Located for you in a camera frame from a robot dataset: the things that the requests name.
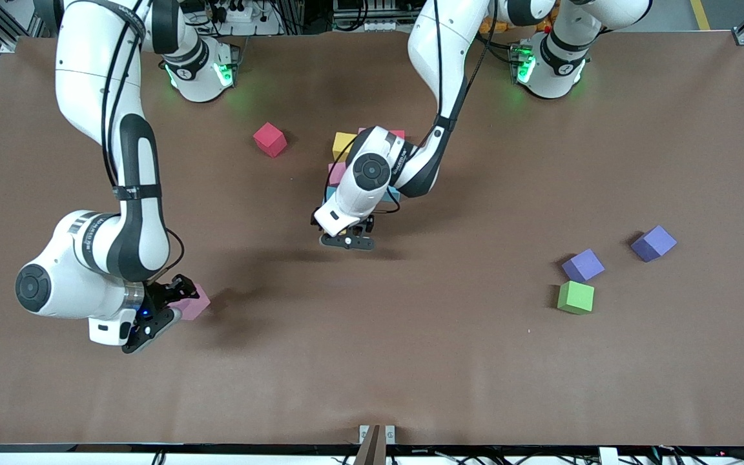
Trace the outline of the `white rack device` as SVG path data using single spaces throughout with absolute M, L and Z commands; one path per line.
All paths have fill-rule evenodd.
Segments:
M 410 28 L 425 0 L 333 0 L 331 24 L 339 32 Z

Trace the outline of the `brown mounting bar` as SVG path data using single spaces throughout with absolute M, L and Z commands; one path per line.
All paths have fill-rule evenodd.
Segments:
M 353 465 L 386 465 L 387 433 L 385 426 L 368 426 L 363 433 Z

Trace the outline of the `white power strip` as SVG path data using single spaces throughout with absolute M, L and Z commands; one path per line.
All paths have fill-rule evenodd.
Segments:
M 260 20 L 265 11 L 254 0 L 205 0 L 207 17 L 216 24 L 246 24 Z

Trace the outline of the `purple foam cube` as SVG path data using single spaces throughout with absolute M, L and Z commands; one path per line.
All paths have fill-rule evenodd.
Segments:
M 581 251 L 581 253 L 570 257 L 561 267 L 571 282 L 582 284 L 605 271 L 605 266 L 591 249 Z
M 631 243 L 630 248 L 643 262 L 652 262 L 669 253 L 677 241 L 661 225 L 656 225 Z

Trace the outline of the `pile of orange fruits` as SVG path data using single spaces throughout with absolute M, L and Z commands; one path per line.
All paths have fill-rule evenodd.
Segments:
M 479 26 L 479 33 L 487 35 L 492 27 L 492 19 L 485 17 Z M 540 23 L 534 26 L 515 26 L 505 21 L 496 21 L 494 25 L 494 33 L 500 34 L 510 30 L 510 32 L 520 32 L 521 34 L 532 34 L 534 32 L 546 32 L 552 29 L 552 21 L 550 17 L 545 17 Z

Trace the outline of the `brown paper table cover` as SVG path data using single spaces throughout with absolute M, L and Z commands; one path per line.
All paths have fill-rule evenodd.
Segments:
M 309 221 L 336 132 L 430 127 L 404 34 L 252 39 L 206 104 L 145 56 L 176 271 L 212 303 L 133 355 L 14 294 L 62 216 L 116 210 L 100 148 L 56 107 L 54 49 L 0 58 L 0 442 L 316 444 L 393 424 L 414 444 L 744 444 L 730 33 L 603 36 L 554 101 L 488 57 L 435 188 L 378 219 L 374 251 L 323 247 Z M 252 138 L 265 123 L 276 158 Z M 631 243 L 656 225 L 678 243 L 646 263 Z M 587 249 L 593 311 L 556 309 Z

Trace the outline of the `small metal table bracket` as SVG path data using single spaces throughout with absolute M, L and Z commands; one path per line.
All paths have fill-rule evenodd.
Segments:
M 369 431 L 372 429 L 374 429 L 374 426 L 369 426 L 369 424 L 361 424 L 361 426 L 359 426 L 358 444 L 364 441 L 367 433 L 369 433 Z M 396 436 L 395 436 L 396 427 L 395 426 L 378 426 L 378 432 L 380 433 L 381 437 L 385 438 L 385 444 L 387 445 L 396 444 Z

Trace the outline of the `green foam cube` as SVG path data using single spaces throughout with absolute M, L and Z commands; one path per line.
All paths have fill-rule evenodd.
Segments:
M 590 314 L 594 308 L 595 289 L 579 282 L 566 282 L 560 286 L 556 309 L 574 315 Z

